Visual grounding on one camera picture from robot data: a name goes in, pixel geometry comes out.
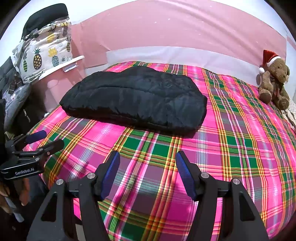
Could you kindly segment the person left hand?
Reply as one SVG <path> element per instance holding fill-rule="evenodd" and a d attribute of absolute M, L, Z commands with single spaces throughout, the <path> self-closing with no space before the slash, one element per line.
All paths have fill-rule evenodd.
<path fill-rule="evenodd" d="M 4 180 L 1 178 L 1 209 L 8 214 L 12 214 L 13 208 L 10 207 L 6 198 L 10 200 L 17 207 L 20 205 L 26 206 L 30 200 L 30 183 L 28 178 L 22 178 L 14 181 Z"/>

